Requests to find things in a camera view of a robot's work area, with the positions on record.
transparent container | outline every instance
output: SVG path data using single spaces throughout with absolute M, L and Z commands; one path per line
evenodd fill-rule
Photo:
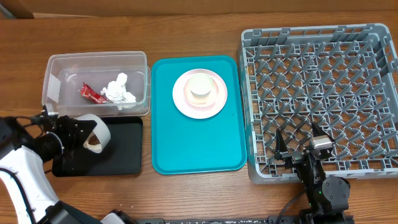
M 94 104 L 80 95 L 83 82 L 95 92 L 127 75 L 126 90 L 135 103 Z M 44 76 L 42 104 L 60 116 L 92 113 L 97 116 L 144 116 L 150 109 L 150 70 L 144 52 L 93 52 L 53 55 Z

blue tray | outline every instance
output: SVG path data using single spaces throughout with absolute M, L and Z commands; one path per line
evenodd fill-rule
M 174 105 L 172 91 L 185 72 L 205 68 L 228 89 L 224 108 L 193 119 Z M 152 164 L 161 174 L 238 170 L 246 163 L 241 94 L 235 61 L 229 56 L 162 59 L 152 67 Z

red wrapper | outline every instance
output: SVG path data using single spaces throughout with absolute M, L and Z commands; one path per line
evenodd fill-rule
M 91 100 L 95 104 L 109 103 L 108 99 L 96 93 L 90 86 L 83 83 L 83 88 L 80 91 L 80 95 Z

dish rack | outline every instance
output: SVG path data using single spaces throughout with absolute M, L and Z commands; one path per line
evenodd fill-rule
M 299 151 L 311 122 L 336 141 L 327 175 L 398 177 L 398 59 L 385 25 L 249 29 L 238 57 L 254 183 L 299 181 L 274 159 L 275 131 Z

